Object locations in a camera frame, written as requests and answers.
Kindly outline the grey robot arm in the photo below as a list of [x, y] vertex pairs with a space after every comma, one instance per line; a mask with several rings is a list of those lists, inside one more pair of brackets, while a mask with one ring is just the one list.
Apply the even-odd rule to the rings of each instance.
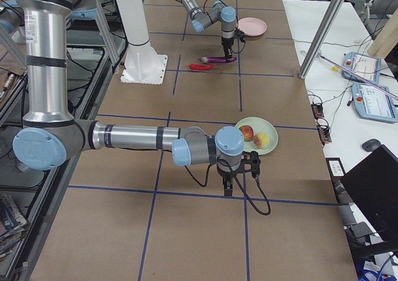
[[179, 1], [190, 16], [193, 30], [196, 33], [203, 32], [209, 26], [221, 23], [221, 44], [224, 51], [225, 62], [233, 61], [232, 47], [237, 31], [236, 10], [227, 6], [224, 2], [216, 0], [212, 8], [205, 11], [195, 0], [177, 0]]
[[[15, 136], [16, 157], [29, 168], [51, 170], [84, 150], [102, 147], [170, 151], [175, 165], [214, 164], [222, 176], [224, 196], [232, 196], [233, 178], [243, 173], [243, 135], [236, 127], [221, 128], [215, 136], [198, 127], [121, 126], [75, 120], [68, 112], [66, 20], [75, 9], [94, 0], [16, 0], [24, 11], [29, 112]], [[239, 31], [236, 10], [216, 1], [208, 12], [195, 0], [178, 0], [188, 12], [195, 32], [221, 22], [226, 61]], [[116, 0], [126, 36], [127, 56], [122, 82], [159, 85], [166, 55], [150, 44], [142, 0]]]

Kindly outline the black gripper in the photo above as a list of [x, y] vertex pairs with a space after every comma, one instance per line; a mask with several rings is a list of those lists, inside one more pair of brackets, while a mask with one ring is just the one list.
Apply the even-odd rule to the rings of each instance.
[[221, 44], [223, 46], [224, 56], [232, 57], [232, 46], [233, 46], [233, 38], [221, 38]]
[[233, 195], [233, 178], [231, 175], [222, 175], [224, 196]]

